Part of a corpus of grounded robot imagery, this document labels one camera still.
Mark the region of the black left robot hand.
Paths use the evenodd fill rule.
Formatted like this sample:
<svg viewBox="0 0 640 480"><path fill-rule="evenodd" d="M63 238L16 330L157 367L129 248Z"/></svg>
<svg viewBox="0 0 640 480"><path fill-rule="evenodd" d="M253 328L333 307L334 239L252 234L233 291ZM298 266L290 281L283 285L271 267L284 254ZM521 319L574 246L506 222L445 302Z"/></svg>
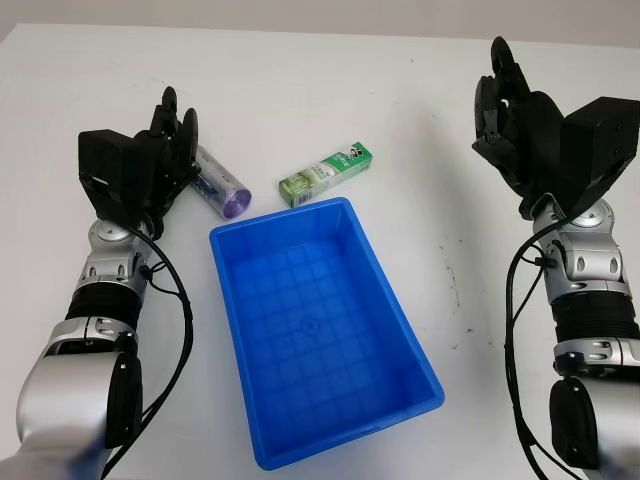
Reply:
<svg viewBox="0 0 640 480"><path fill-rule="evenodd" d="M164 231L164 216L200 172L195 161L199 140L196 110L188 108L180 120L177 93L167 86L149 129L140 131L134 139L141 143L153 166L150 192L143 205L153 238L158 239Z"/></svg>

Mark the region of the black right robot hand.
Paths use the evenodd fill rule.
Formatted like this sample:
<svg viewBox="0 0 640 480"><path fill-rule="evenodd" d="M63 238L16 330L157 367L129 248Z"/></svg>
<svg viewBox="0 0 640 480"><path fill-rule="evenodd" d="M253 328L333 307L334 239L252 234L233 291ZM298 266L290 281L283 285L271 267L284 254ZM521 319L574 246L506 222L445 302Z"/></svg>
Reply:
<svg viewBox="0 0 640 480"><path fill-rule="evenodd" d="M519 214L531 220L552 191L564 117L549 95L530 89L503 37L493 40L490 57L493 74L475 91L472 148L499 171L521 198Z"/></svg>

